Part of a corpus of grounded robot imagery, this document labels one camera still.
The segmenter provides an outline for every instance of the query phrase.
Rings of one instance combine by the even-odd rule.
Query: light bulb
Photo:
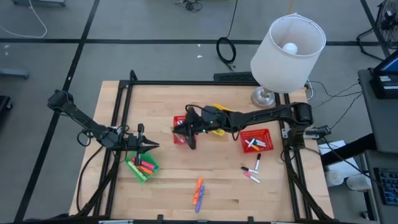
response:
[[[282,50],[291,54],[297,54],[297,46],[293,43],[286,43],[284,47],[282,47]]]

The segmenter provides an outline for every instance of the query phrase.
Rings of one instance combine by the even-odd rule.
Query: table lamp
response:
[[[254,90],[252,103],[266,108],[275,102],[273,92],[301,89],[325,44],[325,33],[310,19],[291,14],[274,21],[250,62],[261,86]]]

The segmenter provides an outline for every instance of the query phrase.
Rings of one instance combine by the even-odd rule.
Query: concrete floor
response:
[[[194,14],[175,6],[175,2],[178,0],[101,0],[88,38],[218,39],[228,33],[234,1],[203,0],[203,9]],[[46,39],[79,39],[93,3],[94,0],[67,0],[66,8],[35,7],[49,29]],[[376,5],[369,1],[374,15]],[[229,38],[261,40],[272,21],[286,14],[288,6],[289,0],[238,2]],[[293,11],[317,22],[329,41],[355,40],[370,28],[359,0],[301,0],[295,2]],[[0,18],[0,25],[13,32],[42,32],[28,7],[1,1]],[[0,30],[0,38],[14,37]],[[370,35],[366,40],[376,38]],[[76,48],[77,44],[0,43],[0,67],[30,71],[28,80],[0,78],[0,95],[9,95],[14,102],[0,132],[0,222],[14,220],[52,117],[46,107],[47,98],[54,89],[62,88]],[[249,71],[257,45],[236,48],[235,71]],[[367,50],[382,57],[380,47]],[[378,63],[363,55],[358,47],[327,46],[310,79],[323,82],[334,94],[357,81],[357,70]],[[70,87],[75,103],[92,116],[101,82],[127,79],[130,69],[136,71],[140,80],[212,80],[214,73],[229,72],[218,59],[213,44],[86,44]],[[315,83],[313,87],[315,96],[310,104],[316,106],[328,97],[320,85]],[[359,89],[356,86],[350,92]],[[353,98],[335,98],[314,109],[315,124],[333,125]],[[79,130],[74,122],[60,118],[25,218],[48,218],[68,212],[84,152],[76,142]],[[333,129],[329,140],[350,142],[370,132],[360,98]],[[330,195],[336,218],[369,223],[359,217],[359,212],[366,209],[363,194],[342,185],[331,188]]]

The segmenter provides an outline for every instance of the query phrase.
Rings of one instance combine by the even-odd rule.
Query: yellow basket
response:
[[[213,106],[217,107],[217,108],[220,109],[220,110],[228,110],[228,111],[234,112],[233,110],[231,110],[231,109],[229,109],[229,108],[226,108],[225,106],[221,106],[221,105],[219,105],[219,104],[217,104],[217,103],[213,104]],[[215,134],[217,134],[217,135],[219,135],[219,136],[223,136],[224,133],[225,133],[225,131],[222,130],[222,129],[217,129],[216,131],[213,131],[213,133],[215,133]]]

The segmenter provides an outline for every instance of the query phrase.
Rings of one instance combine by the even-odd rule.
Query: green basket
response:
[[[152,177],[158,170],[159,170],[159,164],[156,162],[156,160],[147,152],[147,153],[145,153],[145,154],[142,154],[141,155],[141,160],[142,161],[145,161],[145,162],[148,162],[148,163],[150,163],[150,164],[153,164],[154,166],[155,166],[155,170],[154,170],[154,172],[152,173],[152,174],[147,174],[147,173],[145,173],[145,172],[141,172],[141,174],[143,174],[144,175],[144,177],[145,177],[145,179],[143,179],[138,173],[137,173],[137,171],[136,170],[134,170],[130,165],[129,165],[129,162],[132,162],[132,158],[133,157],[135,157],[136,156],[136,152],[131,152],[130,154],[128,154],[127,155],[127,157],[126,157],[126,160],[124,160],[125,161],[125,163],[126,163],[126,165],[130,168],[130,170],[131,170],[131,172],[136,176],[136,178],[137,178],[137,180],[140,182],[140,183],[144,183],[145,181],[147,181],[150,177]]]

